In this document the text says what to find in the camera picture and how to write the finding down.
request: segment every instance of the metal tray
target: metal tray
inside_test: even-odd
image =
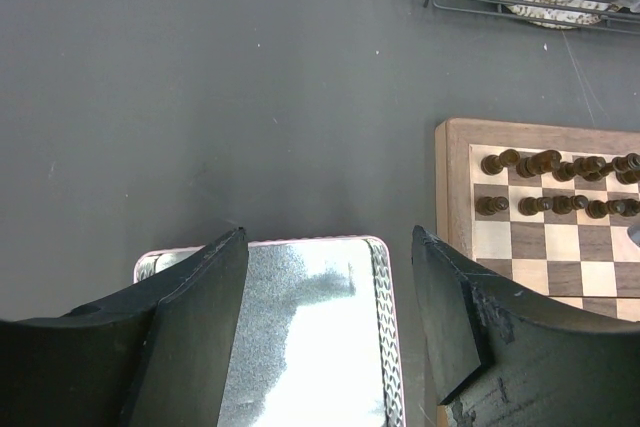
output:
[[[199,247],[145,254],[139,282]],[[404,426],[389,252],[375,237],[249,244],[218,425]]]

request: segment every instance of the dark chess piece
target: dark chess piece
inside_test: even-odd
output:
[[[635,184],[638,181],[640,181],[640,171],[630,170],[622,174],[616,173],[616,179],[618,179],[618,182],[620,182],[621,184],[625,184],[625,185]]]
[[[531,157],[520,159],[516,165],[516,172],[520,177],[529,178],[553,172],[560,168],[562,155],[557,150],[545,150]]]
[[[624,199],[623,217],[635,217],[640,214],[640,202],[635,199]]]
[[[595,182],[600,179],[603,179],[611,172],[615,172],[616,175],[630,173],[630,172],[638,172],[640,171],[640,155],[631,153],[627,154],[624,157],[614,157],[613,160],[604,165],[598,172],[593,172],[591,174],[587,174],[585,176],[586,180]]]
[[[536,215],[538,212],[551,210],[553,199],[551,197],[525,197],[518,202],[518,211],[522,215]]]
[[[480,168],[487,175],[496,175],[505,167],[516,165],[520,161],[520,154],[514,149],[507,149],[500,155],[487,155],[480,163]]]
[[[574,210],[586,209],[589,205],[589,199],[584,195],[572,195],[567,197],[566,195],[558,195],[553,198],[553,210],[556,214],[564,215]]]
[[[480,197],[476,202],[476,212],[480,215],[493,215],[509,208],[506,197]]]
[[[576,175],[584,177],[593,172],[598,172],[606,163],[607,161],[604,160],[604,157],[598,156],[580,157],[573,162],[561,162],[560,168],[553,172],[553,177],[559,182],[566,182]]]
[[[602,219],[607,214],[622,214],[624,213],[625,205],[622,200],[610,200],[608,202],[602,202],[601,200],[592,200],[587,205],[587,215],[592,219]]]

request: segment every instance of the chess pawn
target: chess pawn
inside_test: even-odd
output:
[[[506,197],[480,197],[476,202],[476,212],[480,215],[493,215],[509,208]]]
[[[531,157],[520,159],[516,172],[520,177],[529,178],[545,172],[553,172],[560,168],[562,155],[557,150],[545,150]]]
[[[522,215],[536,215],[538,212],[551,210],[553,199],[551,197],[525,197],[518,202],[518,211]]]
[[[514,149],[507,149],[500,155],[487,155],[480,163],[480,168],[487,175],[496,175],[505,167],[516,165],[520,154]]]
[[[589,205],[589,199],[584,195],[572,195],[567,197],[566,195],[558,195],[553,198],[553,210],[556,214],[564,215],[574,210],[586,209]]]
[[[624,199],[623,217],[635,217],[640,214],[640,202],[635,199]]]
[[[566,182],[576,175],[585,176],[598,172],[606,165],[604,157],[580,157],[573,162],[561,162],[560,168],[553,172],[553,178],[559,182]]]
[[[629,172],[624,172],[622,174],[617,173],[616,179],[618,179],[618,182],[620,182],[621,184],[625,184],[625,185],[635,184],[638,181],[640,181],[640,171],[630,170]]]
[[[624,210],[625,205],[622,200],[610,200],[608,202],[592,200],[586,208],[587,215],[592,219],[602,219],[606,217],[607,214],[622,214]]]

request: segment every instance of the wooden chessboard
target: wooden chessboard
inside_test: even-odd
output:
[[[606,132],[472,119],[451,119],[436,130],[438,235],[463,254],[536,292],[569,305],[640,321],[640,248],[627,228],[640,216],[592,219],[584,211],[524,216],[524,197],[585,195],[589,200],[633,198],[638,184],[615,174],[598,182],[558,182],[551,174],[530,179],[515,169],[486,175],[481,160],[505,148],[530,156],[558,150],[563,160],[600,155],[607,161],[640,150],[640,133]],[[483,196],[504,196],[509,210],[475,212]]]

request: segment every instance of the gray tabletop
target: gray tabletop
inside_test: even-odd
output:
[[[636,130],[640,86],[636,38],[421,1],[0,0],[0,316],[62,314],[237,225],[376,235],[429,425],[409,248],[435,227],[435,126]]]

